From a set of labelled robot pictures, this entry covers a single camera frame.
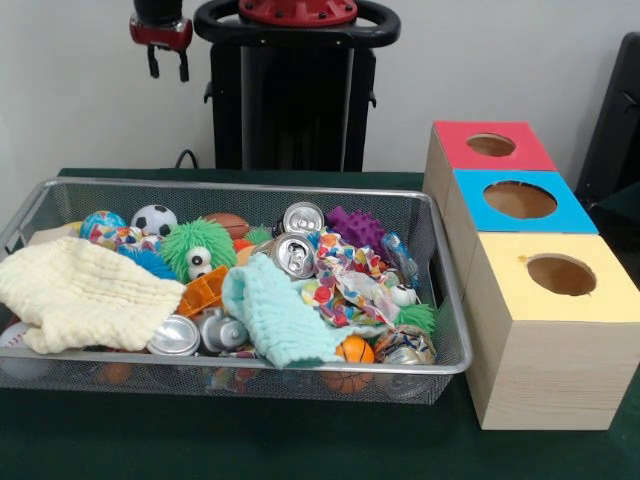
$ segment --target gray wall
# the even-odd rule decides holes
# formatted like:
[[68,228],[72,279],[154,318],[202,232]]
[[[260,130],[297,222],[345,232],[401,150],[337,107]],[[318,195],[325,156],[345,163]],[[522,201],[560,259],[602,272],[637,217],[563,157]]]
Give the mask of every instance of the gray wall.
[[[185,12],[199,1],[185,0]],[[579,175],[636,0],[388,0],[403,20],[381,49],[365,169],[424,169],[435,119],[527,120],[570,183]],[[128,34],[131,0],[2,0],[0,225],[63,166],[167,167],[191,147],[213,166],[208,45],[194,39],[192,80],[177,56]]]

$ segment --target small ball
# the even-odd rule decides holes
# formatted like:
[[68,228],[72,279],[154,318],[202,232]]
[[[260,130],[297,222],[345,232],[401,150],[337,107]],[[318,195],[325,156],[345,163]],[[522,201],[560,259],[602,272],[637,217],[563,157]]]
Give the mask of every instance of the small ball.
[[164,205],[147,205],[136,212],[131,226],[138,227],[145,234],[162,235],[171,233],[171,227],[178,224],[176,215]]

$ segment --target wooden block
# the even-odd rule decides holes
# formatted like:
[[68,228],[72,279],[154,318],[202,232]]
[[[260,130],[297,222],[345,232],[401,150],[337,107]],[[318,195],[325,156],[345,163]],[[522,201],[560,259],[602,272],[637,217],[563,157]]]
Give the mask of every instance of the wooden block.
[[424,173],[424,185],[422,191],[433,198],[440,215],[444,216],[444,209],[447,203],[447,194],[451,185],[451,167],[447,161],[438,132],[434,126],[431,129],[431,140],[429,142],[429,151],[427,153],[427,168]]
[[453,169],[556,171],[527,123],[435,122],[434,130]]
[[447,241],[453,258],[453,265],[458,277],[458,285],[464,293],[467,284],[473,251],[478,241],[473,218],[467,207],[464,197],[456,182],[449,187],[449,195],[446,202],[443,222],[447,233]]
[[598,233],[556,172],[455,170],[453,178],[443,218],[463,292],[479,231]]
[[598,233],[556,172],[456,170],[454,175],[478,231]]
[[484,429],[607,429],[640,359],[640,292],[598,235],[480,233],[467,281]]
[[454,169],[548,170],[553,161],[526,123],[435,122],[423,191],[444,216]]

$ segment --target can top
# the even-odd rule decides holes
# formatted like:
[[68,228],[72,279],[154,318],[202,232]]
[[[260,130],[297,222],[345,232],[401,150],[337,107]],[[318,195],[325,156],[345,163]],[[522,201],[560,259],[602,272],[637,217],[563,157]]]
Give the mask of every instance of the can top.
[[283,233],[276,238],[272,258],[287,274],[305,279],[313,276],[315,249],[306,237],[297,233]]
[[298,202],[291,205],[282,217],[285,232],[306,235],[322,230],[324,214],[311,202]]
[[147,350],[158,355],[192,355],[200,346],[200,332],[195,323],[180,315],[170,315],[162,322]]

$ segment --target metal basket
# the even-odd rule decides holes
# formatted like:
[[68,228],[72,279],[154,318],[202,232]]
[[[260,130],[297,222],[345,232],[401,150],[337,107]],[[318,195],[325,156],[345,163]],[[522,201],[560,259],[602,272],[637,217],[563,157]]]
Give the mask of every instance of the metal basket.
[[[149,182],[58,178],[37,187],[0,235],[2,258],[22,248],[34,232],[81,220],[96,210],[131,218],[138,208],[162,204],[181,222],[211,212],[233,212],[252,225],[271,225],[292,203],[309,201],[323,210],[371,211],[388,231],[397,232],[420,267],[418,294],[437,307],[433,342],[437,365],[328,363],[314,368],[276,370],[268,362],[218,357],[64,352],[41,356],[0,348],[0,362],[50,362],[36,380],[20,380],[0,370],[0,387],[126,393],[246,396],[432,404],[451,376],[471,362],[460,297],[438,209],[417,192],[266,187],[235,184]],[[11,312],[0,305],[0,330]],[[131,376],[108,381],[109,364],[126,364]],[[358,375],[367,386],[355,394],[328,388],[327,375]]]

